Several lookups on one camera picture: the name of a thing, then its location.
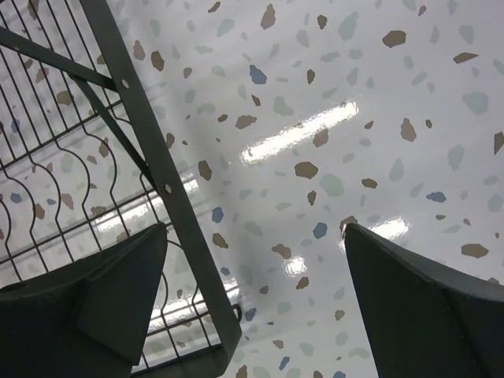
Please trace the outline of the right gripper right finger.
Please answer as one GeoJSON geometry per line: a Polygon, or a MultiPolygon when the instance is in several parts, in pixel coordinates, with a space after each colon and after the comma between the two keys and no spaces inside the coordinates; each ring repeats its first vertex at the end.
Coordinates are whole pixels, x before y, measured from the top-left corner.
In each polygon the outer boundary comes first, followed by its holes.
{"type": "Polygon", "coordinates": [[[503,287],[359,224],[346,258],[380,377],[501,377],[503,287]]]}

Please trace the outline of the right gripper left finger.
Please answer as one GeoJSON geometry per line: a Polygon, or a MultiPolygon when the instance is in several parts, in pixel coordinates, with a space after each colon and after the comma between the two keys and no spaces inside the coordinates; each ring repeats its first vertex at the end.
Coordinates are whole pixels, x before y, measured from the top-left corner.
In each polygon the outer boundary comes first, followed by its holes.
{"type": "Polygon", "coordinates": [[[101,252],[1,289],[3,377],[128,377],[165,264],[156,223],[101,252]]]}

